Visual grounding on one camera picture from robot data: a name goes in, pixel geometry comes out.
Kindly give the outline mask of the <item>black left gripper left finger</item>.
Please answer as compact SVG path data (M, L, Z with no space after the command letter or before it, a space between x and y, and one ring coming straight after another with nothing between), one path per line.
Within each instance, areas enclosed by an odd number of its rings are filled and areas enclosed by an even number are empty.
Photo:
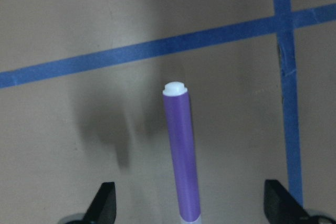
M117 216L116 189L114 182L102 183L87 209L82 223L114 224Z

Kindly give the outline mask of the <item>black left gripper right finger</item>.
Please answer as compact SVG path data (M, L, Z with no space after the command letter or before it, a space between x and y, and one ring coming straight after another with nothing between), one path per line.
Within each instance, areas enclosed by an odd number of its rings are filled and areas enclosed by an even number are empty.
M264 214L269 223L315 223L284 186L275 179L264 183Z

